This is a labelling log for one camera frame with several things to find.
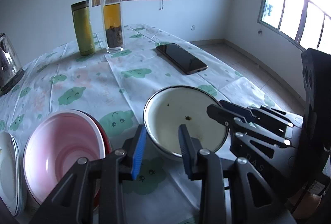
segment white wall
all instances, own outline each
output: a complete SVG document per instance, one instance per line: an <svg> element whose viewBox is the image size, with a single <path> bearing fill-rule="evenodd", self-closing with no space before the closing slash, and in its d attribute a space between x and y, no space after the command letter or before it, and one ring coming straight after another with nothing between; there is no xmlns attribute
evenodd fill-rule
<svg viewBox="0 0 331 224"><path fill-rule="evenodd" d="M22 64L76 38L71 4L79 1L0 0L0 32L8 34ZM123 21L150 24L189 41L224 38L229 5L230 0L170 0L159 10L160 0L129 1L123 3ZM93 31L103 30L100 6L90 13Z"/></svg>
<svg viewBox="0 0 331 224"><path fill-rule="evenodd" d="M225 38L248 51L279 74L303 99L301 51L257 23L261 0L232 0Z"/></svg>

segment phone screen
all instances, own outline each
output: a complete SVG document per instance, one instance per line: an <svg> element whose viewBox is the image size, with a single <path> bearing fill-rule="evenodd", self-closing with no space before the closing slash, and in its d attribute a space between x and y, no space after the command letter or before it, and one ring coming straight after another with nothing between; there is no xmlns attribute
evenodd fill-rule
<svg viewBox="0 0 331 224"><path fill-rule="evenodd" d="M206 64L177 44L160 45L157 47L157 50L168 56L185 73L201 71L207 68Z"/></svg>

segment stack of plates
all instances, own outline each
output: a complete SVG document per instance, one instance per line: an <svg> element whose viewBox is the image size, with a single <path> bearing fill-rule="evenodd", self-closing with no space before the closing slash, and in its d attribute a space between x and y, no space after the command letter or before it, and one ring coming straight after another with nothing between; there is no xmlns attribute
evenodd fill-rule
<svg viewBox="0 0 331 224"><path fill-rule="evenodd" d="M0 197L13 216L23 212L26 187L22 178L19 150L13 136L0 133Z"/></svg>

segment red bowl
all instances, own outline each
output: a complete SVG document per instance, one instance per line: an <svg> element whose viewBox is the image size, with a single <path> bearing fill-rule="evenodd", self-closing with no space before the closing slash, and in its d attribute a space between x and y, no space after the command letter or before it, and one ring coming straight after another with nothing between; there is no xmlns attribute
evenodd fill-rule
<svg viewBox="0 0 331 224"><path fill-rule="evenodd" d="M106 155L111 153L112 152L112 147L109 143L107 134L106 134L105 130L102 128L101 124L93 116L89 115L88 113L86 113L84 111L81 111L81 112L84 113L85 115L87 115L88 117L90 117L93 120L93 122L97 125L99 131L101 132L102 139L103 139L104 144L105 144ZM99 206L99 200L100 200L100 191L98 191L96 196L94 197L94 202L93 202L94 209L96 209Z"/></svg>

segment window frame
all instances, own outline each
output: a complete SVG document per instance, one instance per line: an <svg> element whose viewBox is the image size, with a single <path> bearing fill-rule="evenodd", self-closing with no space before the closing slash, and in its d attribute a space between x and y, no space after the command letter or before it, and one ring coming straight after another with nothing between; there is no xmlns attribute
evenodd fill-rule
<svg viewBox="0 0 331 224"><path fill-rule="evenodd" d="M283 10L282 10L282 15L281 15L280 20L279 20L278 28L275 28L275 27L269 25L268 23L265 23L264 21L262 21L262 16L263 16L263 13L264 13L264 6L265 6L266 0L261 1L261 7L260 7L257 22L262 24L263 26L271 29L272 31L278 33L279 35L284 37L286 40L288 40L289 42L294 44L301 51L305 51L306 49L303 46L300 45L300 41L301 41L303 30L304 30L305 24L306 24L308 3L311 3L311 4L315 5L317 8L319 8L319 7L315 3L313 3L311 0L303 0L303 9L302 9L302 13L301 13L301 19L300 19L299 27L298 27L298 30L297 30L297 35L296 35L295 39L292 39L291 37L289 37L288 35L286 35L285 33L282 33L280 31L280 25L282 23L284 10L285 10L285 1L286 0L284 0L284 3L283 3ZM331 19L331 17L329 15L327 15L327 13L325 13L323 10L321 10L321 11L324 14L324 18L323 18L323 24L322 24L322 29L321 29L321 33L320 33L320 36L319 36L318 44L317 44L317 47L315 49L318 49L318 47L320 45L320 42L321 42L321 38L322 38L323 30L324 30L325 16L327 16Z"/></svg>

